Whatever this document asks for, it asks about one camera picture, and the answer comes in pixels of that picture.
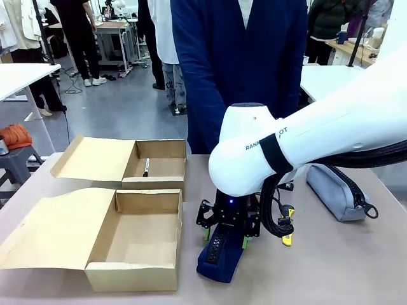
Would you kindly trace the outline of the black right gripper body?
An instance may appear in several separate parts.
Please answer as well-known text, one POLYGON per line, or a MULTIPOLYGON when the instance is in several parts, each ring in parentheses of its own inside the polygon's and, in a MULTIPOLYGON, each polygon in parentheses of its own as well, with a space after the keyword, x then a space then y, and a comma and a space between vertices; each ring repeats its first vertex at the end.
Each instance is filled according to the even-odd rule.
POLYGON ((249 216, 255 212, 255 201, 251 200, 251 195, 232 197, 217 190, 212 211, 216 224, 245 227, 249 216))

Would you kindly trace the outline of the navy blue pencil case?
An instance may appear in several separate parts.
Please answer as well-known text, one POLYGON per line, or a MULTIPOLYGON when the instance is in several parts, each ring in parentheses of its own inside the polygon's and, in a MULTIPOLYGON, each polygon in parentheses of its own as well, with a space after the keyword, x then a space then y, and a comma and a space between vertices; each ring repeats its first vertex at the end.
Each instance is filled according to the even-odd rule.
POLYGON ((244 248, 241 227, 218 224, 197 260, 197 273, 220 283, 230 283, 244 248))

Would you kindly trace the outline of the smaller open cardboard box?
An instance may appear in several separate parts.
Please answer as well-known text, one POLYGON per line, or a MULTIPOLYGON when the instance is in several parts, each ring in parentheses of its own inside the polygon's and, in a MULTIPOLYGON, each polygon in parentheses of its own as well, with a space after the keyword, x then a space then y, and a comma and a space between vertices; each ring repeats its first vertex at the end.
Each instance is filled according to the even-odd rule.
POLYGON ((118 140, 78 135, 54 164, 55 178, 123 189, 184 189, 186 141, 118 140), (143 177, 146 158, 149 175, 143 177))

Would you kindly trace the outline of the large open cardboard box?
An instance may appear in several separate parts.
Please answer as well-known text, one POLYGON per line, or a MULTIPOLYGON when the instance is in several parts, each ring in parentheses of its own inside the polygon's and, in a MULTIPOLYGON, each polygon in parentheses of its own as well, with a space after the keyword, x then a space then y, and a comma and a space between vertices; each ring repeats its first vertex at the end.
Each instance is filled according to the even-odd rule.
POLYGON ((180 189, 85 188, 43 198, 0 245, 0 269, 72 269, 96 292, 177 289, 180 189))

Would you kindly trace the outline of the yellow utility knife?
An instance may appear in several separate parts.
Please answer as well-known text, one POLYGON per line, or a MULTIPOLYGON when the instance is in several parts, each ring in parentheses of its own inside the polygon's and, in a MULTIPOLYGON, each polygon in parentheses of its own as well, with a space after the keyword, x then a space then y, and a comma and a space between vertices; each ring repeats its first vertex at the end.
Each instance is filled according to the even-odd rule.
MULTIPOLYGON (((295 213, 295 209, 292 205, 282 205, 279 204, 279 210, 280 210, 280 218, 278 219, 278 224, 280 226, 286 225, 286 224, 292 224, 292 216, 293 213, 295 213)), ((287 234, 282 237, 282 244, 290 247, 292 245, 292 233, 287 234)))

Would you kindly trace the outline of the grey pencil case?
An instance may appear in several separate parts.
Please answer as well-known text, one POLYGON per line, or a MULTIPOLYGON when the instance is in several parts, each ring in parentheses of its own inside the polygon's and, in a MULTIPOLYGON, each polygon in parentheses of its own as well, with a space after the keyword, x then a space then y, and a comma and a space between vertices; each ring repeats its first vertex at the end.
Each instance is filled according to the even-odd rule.
POLYGON ((336 220, 352 222, 378 218, 377 208, 362 189, 337 167, 313 164, 307 172, 306 182, 336 220))

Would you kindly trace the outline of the person in blue jacket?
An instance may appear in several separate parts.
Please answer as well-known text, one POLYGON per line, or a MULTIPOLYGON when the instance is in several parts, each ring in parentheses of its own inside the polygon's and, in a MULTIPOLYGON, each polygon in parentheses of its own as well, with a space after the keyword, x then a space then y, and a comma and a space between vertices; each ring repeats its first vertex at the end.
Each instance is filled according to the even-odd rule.
POLYGON ((260 103, 275 118, 296 112, 307 0, 170 0, 170 7, 193 154, 212 152, 232 104, 260 103))

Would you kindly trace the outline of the white desk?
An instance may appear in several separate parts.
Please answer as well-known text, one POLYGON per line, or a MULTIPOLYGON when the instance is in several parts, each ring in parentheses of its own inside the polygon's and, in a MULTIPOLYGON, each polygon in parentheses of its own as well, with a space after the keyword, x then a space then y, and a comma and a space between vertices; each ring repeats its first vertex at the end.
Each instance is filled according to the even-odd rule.
POLYGON ((364 71, 361 67, 346 65, 304 65, 300 86, 312 102, 315 102, 353 81, 364 71))

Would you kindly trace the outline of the person in white shirt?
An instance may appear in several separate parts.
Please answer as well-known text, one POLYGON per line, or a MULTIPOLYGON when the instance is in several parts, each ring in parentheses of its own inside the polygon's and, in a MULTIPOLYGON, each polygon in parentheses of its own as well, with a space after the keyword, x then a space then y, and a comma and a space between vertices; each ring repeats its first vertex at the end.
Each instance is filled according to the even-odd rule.
POLYGON ((148 0, 155 26, 156 48, 162 62, 165 92, 173 115, 186 112, 186 90, 172 31, 170 0, 148 0))

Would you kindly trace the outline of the grey stool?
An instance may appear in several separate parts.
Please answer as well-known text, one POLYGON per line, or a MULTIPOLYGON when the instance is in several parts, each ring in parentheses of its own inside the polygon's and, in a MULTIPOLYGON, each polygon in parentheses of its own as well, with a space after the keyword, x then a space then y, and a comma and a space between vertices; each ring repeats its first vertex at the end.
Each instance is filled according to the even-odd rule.
POLYGON ((0 156, 0 169, 5 170, 5 173, 0 175, 0 187, 7 180, 11 184, 22 186, 31 177, 32 170, 27 166, 31 156, 39 165, 43 164, 43 160, 32 146, 12 149, 8 154, 0 156))

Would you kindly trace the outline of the grey background workbench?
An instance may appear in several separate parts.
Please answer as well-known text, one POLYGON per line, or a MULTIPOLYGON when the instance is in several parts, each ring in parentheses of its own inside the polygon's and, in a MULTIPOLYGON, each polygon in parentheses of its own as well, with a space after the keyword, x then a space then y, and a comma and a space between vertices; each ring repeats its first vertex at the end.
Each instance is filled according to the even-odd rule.
POLYGON ((117 67, 118 77, 125 78, 139 63, 139 46, 137 29, 134 22, 110 21, 97 26, 97 46, 99 64, 106 67, 117 67))

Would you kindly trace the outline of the wooden desk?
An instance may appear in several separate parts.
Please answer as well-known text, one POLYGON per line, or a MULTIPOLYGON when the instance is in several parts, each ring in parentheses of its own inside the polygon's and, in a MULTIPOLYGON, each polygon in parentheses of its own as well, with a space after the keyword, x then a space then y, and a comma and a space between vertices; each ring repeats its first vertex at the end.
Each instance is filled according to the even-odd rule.
MULTIPOLYGON (((338 44, 336 41, 328 41, 326 44, 333 49, 333 59, 331 65, 348 65, 355 44, 345 41, 338 44)), ((368 45, 359 45, 353 61, 353 66, 367 68, 376 62, 379 50, 372 49, 368 45)))

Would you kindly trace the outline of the orange cloth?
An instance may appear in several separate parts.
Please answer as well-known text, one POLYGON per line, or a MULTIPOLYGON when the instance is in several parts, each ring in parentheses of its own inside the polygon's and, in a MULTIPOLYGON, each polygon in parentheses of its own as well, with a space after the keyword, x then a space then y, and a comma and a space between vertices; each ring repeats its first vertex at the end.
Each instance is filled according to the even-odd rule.
POLYGON ((9 150, 31 146, 33 143, 30 133, 21 124, 0 128, 0 136, 9 150))

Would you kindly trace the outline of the person in dark puffer jacket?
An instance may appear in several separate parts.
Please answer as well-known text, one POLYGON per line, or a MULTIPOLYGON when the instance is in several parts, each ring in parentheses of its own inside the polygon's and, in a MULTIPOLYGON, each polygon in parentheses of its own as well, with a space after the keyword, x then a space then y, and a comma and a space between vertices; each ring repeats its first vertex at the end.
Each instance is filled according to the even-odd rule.
POLYGON ((309 63, 327 65, 332 47, 326 41, 336 39, 341 26, 363 11, 366 0, 314 0, 308 12, 307 47, 309 63))

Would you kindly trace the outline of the person in black clothes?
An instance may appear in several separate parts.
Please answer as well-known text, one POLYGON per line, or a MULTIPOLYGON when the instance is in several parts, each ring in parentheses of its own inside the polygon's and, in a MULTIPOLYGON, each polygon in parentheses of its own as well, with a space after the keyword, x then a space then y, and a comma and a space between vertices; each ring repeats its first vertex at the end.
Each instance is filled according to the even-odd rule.
POLYGON ((100 86, 107 82, 100 76, 94 34, 96 24, 89 0, 50 0, 59 17, 62 29, 84 85, 100 86))

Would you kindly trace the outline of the black tripod pole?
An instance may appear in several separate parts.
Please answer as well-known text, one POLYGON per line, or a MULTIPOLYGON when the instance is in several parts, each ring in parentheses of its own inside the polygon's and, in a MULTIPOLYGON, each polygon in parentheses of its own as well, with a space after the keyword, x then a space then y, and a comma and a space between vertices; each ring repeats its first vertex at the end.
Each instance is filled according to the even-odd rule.
POLYGON ((48 62, 51 65, 54 65, 55 61, 54 61, 54 58, 53 58, 53 55, 52 55, 52 52, 51 52, 51 49, 50 49, 50 45, 48 44, 48 40, 47 40, 47 36, 46 36, 46 33, 45 33, 45 29, 43 27, 42 18, 41 18, 40 12, 39 12, 37 0, 32 0, 32 3, 33 3, 34 10, 36 12, 36 19, 37 19, 38 24, 39 24, 39 29, 40 29, 40 32, 41 32, 41 39, 42 39, 42 42, 43 42, 43 46, 45 48, 46 57, 48 59, 48 62))
POLYGON ((369 11, 370 4, 371 4, 371 0, 365 0, 363 14, 362 14, 362 21, 361 21, 361 24, 360 24, 360 27, 359 27, 359 32, 358 32, 358 35, 357 35, 357 39, 355 41, 354 49, 352 50, 350 60, 349 60, 349 62, 347 64, 348 67, 353 67, 353 63, 354 63, 357 51, 359 49, 361 38, 362 38, 362 35, 363 35, 363 32, 364 32, 364 27, 365 27, 366 21, 368 19, 368 11, 369 11))

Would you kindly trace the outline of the white cylinder container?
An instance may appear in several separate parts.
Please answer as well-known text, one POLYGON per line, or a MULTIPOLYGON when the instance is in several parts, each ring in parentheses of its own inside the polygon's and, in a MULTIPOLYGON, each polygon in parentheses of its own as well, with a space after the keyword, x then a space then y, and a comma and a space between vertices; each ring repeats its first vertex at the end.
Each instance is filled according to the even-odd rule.
POLYGON ((384 27, 377 27, 373 29, 373 34, 371 37, 371 47, 374 49, 379 49, 382 41, 383 41, 383 35, 385 32, 384 27))

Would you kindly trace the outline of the white table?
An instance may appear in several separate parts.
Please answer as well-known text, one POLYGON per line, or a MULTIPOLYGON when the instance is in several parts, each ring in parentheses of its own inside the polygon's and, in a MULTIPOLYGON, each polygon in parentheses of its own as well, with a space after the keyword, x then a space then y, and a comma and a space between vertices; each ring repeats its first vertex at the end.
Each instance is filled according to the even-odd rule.
POLYGON ((34 97, 29 85, 49 76, 51 73, 59 70, 60 64, 39 64, 39 63, 12 63, 0 64, 0 102, 6 100, 17 92, 24 91, 27 101, 31 104, 33 113, 33 122, 37 122, 42 136, 45 138, 45 147, 47 152, 55 152, 50 134, 46 129, 45 122, 39 109, 36 106, 34 97))

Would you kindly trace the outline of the person in cream coat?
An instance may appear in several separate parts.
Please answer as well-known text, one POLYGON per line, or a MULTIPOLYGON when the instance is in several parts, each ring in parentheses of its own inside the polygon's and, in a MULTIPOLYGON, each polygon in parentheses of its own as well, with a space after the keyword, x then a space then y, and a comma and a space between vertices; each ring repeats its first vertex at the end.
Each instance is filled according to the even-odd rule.
MULTIPOLYGON (((15 42, 10 47, 14 63, 43 64, 41 47, 41 29, 37 20, 36 10, 32 0, 1 0, 5 19, 0 15, 0 39, 11 39, 15 42)), ((62 104, 49 76, 45 76, 29 85, 37 108, 42 116, 51 116, 53 112, 64 112, 62 104)))

